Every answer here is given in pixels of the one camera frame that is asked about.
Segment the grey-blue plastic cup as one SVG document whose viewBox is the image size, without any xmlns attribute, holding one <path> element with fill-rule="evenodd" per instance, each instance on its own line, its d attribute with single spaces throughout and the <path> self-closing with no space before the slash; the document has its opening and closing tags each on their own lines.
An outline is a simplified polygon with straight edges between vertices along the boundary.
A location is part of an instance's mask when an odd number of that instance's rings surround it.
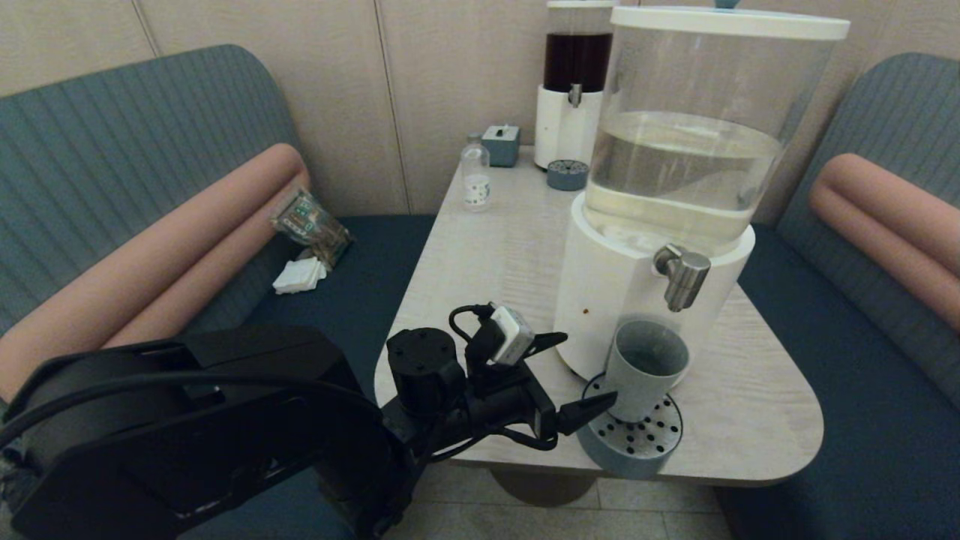
<svg viewBox="0 0 960 540">
<path fill-rule="evenodd" d="M 616 393 L 609 409 L 615 419 L 644 420 L 689 365 L 686 342 L 652 320 L 629 320 L 615 331 L 602 389 Z"/>
</svg>

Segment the metal dispenser tap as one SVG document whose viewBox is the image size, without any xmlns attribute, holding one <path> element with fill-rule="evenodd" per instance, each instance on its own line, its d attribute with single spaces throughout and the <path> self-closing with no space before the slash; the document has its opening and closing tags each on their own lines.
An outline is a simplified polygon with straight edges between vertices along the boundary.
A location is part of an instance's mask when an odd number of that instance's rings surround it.
<svg viewBox="0 0 960 540">
<path fill-rule="evenodd" d="M 711 269 L 709 257 L 673 243 L 661 247 L 652 263 L 655 270 L 668 280 L 663 299 L 671 312 L 684 311 L 692 306 Z"/>
</svg>

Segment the large blue drip tray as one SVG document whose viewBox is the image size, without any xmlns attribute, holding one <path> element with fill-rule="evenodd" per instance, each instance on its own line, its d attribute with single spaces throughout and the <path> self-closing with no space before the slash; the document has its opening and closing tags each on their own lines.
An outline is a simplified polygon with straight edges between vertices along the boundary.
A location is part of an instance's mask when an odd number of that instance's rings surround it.
<svg viewBox="0 0 960 540">
<path fill-rule="evenodd" d="M 639 421 L 603 412 L 575 435 L 598 467 L 613 476 L 648 481 L 662 471 L 685 434 L 679 404 L 668 392 Z"/>
</svg>

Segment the small blue drip tray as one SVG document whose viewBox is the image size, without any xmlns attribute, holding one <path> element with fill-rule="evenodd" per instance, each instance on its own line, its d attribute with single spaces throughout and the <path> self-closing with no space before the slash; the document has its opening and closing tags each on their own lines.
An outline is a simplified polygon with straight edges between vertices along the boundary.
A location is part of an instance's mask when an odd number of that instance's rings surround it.
<svg viewBox="0 0 960 540">
<path fill-rule="evenodd" d="M 553 160 L 547 165 L 547 185 L 556 191 L 579 191 L 589 178 L 589 164 L 579 160 Z"/>
</svg>

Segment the small clear glass bottle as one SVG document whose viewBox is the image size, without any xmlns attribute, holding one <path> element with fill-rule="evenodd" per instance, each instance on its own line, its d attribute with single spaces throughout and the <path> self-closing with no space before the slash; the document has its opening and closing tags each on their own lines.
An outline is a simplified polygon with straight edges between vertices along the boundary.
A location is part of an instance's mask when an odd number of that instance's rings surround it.
<svg viewBox="0 0 960 540">
<path fill-rule="evenodd" d="M 483 212 L 491 204 L 491 155 L 480 133 L 470 133 L 466 143 L 459 160 L 463 204 L 471 212 Z"/>
</svg>

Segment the blue tissue box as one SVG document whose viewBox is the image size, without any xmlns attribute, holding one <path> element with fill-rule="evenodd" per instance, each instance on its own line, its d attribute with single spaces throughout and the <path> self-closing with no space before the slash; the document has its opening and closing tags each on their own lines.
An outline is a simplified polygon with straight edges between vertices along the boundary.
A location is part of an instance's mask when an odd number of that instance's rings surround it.
<svg viewBox="0 0 960 540">
<path fill-rule="evenodd" d="M 491 167 L 513 168 L 519 158 L 521 127 L 491 125 L 484 130 L 482 144 L 489 154 Z"/>
</svg>

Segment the white folded napkins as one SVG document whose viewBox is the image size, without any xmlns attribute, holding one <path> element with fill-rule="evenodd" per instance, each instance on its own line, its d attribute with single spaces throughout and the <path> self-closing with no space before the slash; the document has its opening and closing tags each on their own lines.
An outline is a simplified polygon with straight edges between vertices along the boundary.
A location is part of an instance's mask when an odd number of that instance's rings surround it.
<svg viewBox="0 0 960 540">
<path fill-rule="evenodd" d="M 315 290 L 319 281 L 326 279 L 327 269 L 315 256 L 309 259 L 288 261 L 284 270 L 274 280 L 274 293 L 293 294 Z"/>
</svg>

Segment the clear water dispenser white base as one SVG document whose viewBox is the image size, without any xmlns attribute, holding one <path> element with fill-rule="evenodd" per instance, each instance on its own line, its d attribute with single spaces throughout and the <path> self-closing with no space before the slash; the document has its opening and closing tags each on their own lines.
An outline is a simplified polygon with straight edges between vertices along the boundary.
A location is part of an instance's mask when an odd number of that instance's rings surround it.
<svg viewBox="0 0 960 540">
<path fill-rule="evenodd" d="M 713 7 L 615 7 L 589 178 L 573 201 L 554 327 L 567 368 L 604 371 L 617 329 L 652 320 L 690 358 L 755 246 L 751 221 L 805 116 L 846 19 Z M 690 308 L 671 312 L 654 268 L 666 244 L 709 257 Z"/>
</svg>

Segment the clear printed snack packet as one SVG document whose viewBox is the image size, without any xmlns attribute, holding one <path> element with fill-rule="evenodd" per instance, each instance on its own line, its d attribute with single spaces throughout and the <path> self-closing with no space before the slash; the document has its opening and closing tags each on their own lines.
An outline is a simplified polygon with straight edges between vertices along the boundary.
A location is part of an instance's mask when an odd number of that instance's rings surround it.
<svg viewBox="0 0 960 540">
<path fill-rule="evenodd" d="M 332 271 L 356 237 L 303 187 L 285 191 L 268 218 L 279 233 L 303 246 Z"/>
</svg>

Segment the teal upholstered booth bench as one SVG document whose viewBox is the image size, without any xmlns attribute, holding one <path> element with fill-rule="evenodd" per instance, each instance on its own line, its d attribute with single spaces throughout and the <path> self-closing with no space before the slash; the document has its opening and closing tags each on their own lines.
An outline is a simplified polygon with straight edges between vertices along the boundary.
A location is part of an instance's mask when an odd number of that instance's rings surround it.
<svg viewBox="0 0 960 540">
<path fill-rule="evenodd" d="M 203 188 L 278 143 L 303 151 L 262 62 L 209 46 L 0 97 L 0 336 Z M 311 292 L 272 281 L 299 252 L 275 235 L 188 324 L 188 334 L 305 324 L 340 347 L 374 399 L 382 345 L 432 215 L 344 217 L 354 236 Z"/>
<path fill-rule="evenodd" d="M 837 107 L 739 284 L 813 388 L 816 458 L 767 487 L 720 487 L 736 540 L 960 540 L 960 332 L 809 208 L 855 154 L 960 206 L 960 59 L 903 52 Z"/>
</svg>

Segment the pink cylindrical bolster cushion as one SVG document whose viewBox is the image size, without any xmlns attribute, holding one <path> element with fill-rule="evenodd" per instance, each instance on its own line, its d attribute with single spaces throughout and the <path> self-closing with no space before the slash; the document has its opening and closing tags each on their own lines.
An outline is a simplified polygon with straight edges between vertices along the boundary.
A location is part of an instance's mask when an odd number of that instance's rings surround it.
<svg viewBox="0 0 960 540">
<path fill-rule="evenodd" d="M 278 143 L 135 235 L 0 336 L 0 398 L 48 359 L 177 335 L 273 239 L 272 209 L 309 181 L 301 154 Z"/>
<path fill-rule="evenodd" d="M 850 153 L 823 165 L 808 204 L 960 335 L 960 208 Z"/>
</svg>

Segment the brass table pedestal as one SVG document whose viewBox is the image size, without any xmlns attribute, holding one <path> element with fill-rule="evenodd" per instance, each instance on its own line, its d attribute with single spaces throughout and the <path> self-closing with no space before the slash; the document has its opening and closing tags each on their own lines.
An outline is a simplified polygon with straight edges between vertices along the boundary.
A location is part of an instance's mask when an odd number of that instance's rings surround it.
<svg viewBox="0 0 960 540">
<path fill-rule="evenodd" d="M 526 505 L 560 507 L 575 503 L 596 485 L 596 475 L 555 474 L 531 469 L 491 468 L 491 478 Z"/>
</svg>

